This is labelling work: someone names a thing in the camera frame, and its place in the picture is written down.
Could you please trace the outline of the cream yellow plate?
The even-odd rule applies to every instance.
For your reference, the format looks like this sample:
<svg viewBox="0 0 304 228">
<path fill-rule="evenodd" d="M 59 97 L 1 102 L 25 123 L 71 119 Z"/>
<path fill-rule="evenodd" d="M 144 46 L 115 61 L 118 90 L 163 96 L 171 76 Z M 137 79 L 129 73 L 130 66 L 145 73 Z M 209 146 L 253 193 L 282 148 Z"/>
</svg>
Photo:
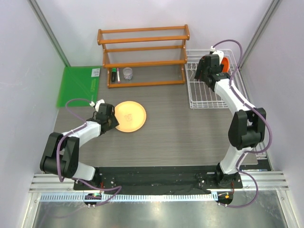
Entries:
<svg viewBox="0 0 304 228">
<path fill-rule="evenodd" d="M 125 101 L 115 108 L 115 117 L 119 123 L 117 130 L 124 133 L 132 133 L 139 130 L 146 121 L 146 110 L 138 102 Z"/>
</svg>

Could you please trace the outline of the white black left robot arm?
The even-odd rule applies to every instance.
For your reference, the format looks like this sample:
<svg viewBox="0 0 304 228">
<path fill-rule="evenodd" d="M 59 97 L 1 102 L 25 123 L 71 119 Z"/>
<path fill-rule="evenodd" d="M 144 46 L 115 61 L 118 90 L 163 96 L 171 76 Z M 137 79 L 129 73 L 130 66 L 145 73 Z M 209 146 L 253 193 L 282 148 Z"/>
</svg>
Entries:
<svg viewBox="0 0 304 228">
<path fill-rule="evenodd" d="M 40 170 L 57 175 L 61 180 L 82 179 L 85 185 L 95 190 L 101 184 L 97 169 L 79 161 L 79 149 L 90 140 L 101 136 L 119 125 L 114 106 L 103 100 L 93 104 L 93 117 L 81 126 L 65 133 L 49 135 L 41 161 Z"/>
</svg>

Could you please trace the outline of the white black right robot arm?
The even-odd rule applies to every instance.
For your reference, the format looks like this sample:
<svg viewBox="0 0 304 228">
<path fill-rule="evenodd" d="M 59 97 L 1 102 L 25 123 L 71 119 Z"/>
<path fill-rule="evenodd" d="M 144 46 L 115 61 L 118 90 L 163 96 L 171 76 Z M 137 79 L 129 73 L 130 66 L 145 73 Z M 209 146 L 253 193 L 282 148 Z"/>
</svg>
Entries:
<svg viewBox="0 0 304 228">
<path fill-rule="evenodd" d="M 210 52 L 197 65 L 195 79 L 204 82 L 228 106 L 233 115 L 228 130 L 230 146 L 216 166 L 214 184 L 229 188 L 236 181 L 241 162 L 264 140 L 266 111 L 256 108 L 235 87 L 232 76 L 223 71 L 222 51 Z"/>
</svg>

